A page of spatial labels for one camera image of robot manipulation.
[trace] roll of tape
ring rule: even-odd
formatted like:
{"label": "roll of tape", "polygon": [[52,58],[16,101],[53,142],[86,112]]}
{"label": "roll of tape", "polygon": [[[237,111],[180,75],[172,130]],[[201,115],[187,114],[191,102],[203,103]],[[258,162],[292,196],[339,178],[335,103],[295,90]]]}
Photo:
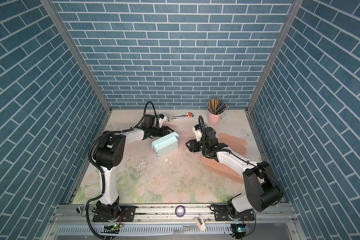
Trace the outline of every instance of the roll of tape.
{"label": "roll of tape", "polygon": [[178,217],[182,217],[185,215],[185,207],[182,205],[178,205],[175,209],[175,214]]}

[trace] mint green box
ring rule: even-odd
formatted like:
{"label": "mint green box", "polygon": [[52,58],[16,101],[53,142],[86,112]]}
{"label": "mint green box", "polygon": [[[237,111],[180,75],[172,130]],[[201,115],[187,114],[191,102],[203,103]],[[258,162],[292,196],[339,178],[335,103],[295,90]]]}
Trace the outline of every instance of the mint green box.
{"label": "mint green box", "polygon": [[162,157],[171,151],[178,149],[178,136],[179,135],[176,132],[171,132],[170,134],[153,141],[152,149],[155,151],[157,157]]}

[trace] pink pencil holder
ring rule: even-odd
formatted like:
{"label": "pink pencil holder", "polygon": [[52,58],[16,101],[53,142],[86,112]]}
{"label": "pink pencil holder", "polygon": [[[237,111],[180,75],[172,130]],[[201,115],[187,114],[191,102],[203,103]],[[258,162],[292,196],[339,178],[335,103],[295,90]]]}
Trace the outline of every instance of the pink pencil holder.
{"label": "pink pencil holder", "polygon": [[208,123],[210,125],[217,125],[220,121],[220,115],[215,115],[215,114],[212,114],[212,113],[208,113]]}

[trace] table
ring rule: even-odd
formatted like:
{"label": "table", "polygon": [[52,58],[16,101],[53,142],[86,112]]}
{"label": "table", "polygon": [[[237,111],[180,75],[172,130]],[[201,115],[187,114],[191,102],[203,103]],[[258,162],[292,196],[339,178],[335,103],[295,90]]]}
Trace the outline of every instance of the table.
{"label": "table", "polygon": [[[201,152],[189,152],[185,143],[195,139],[192,127],[198,124],[198,116],[208,125],[207,110],[166,110],[157,114],[165,116],[191,112],[193,118],[164,122],[179,134],[179,148],[161,158],[152,150],[154,139],[132,142],[125,145],[123,160],[117,171],[117,191],[121,204],[154,203],[220,203],[239,193],[244,193],[243,184],[226,179],[205,169],[200,162]],[[105,130],[115,131],[134,126],[141,118],[142,110],[113,110]],[[253,138],[244,110],[226,110],[218,125],[212,126],[219,133],[244,139],[245,157],[261,162],[260,153]],[[100,194],[100,173],[88,166],[73,204],[85,204],[88,199]]]}

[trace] blue brick wall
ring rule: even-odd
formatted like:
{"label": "blue brick wall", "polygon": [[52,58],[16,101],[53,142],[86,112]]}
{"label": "blue brick wall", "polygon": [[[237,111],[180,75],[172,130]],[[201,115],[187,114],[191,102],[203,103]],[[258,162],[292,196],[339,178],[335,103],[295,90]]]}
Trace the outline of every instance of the blue brick wall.
{"label": "blue brick wall", "polygon": [[245,108],[293,0],[54,1],[112,108]]}
{"label": "blue brick wall", "polygon": [[360,1],[304,0],[253,108],[308,239],[360,239]]}
{"label": "blue brick wall", "polygon": [[0,239],[41,237],[104,116],[39,0],[1,0]]}

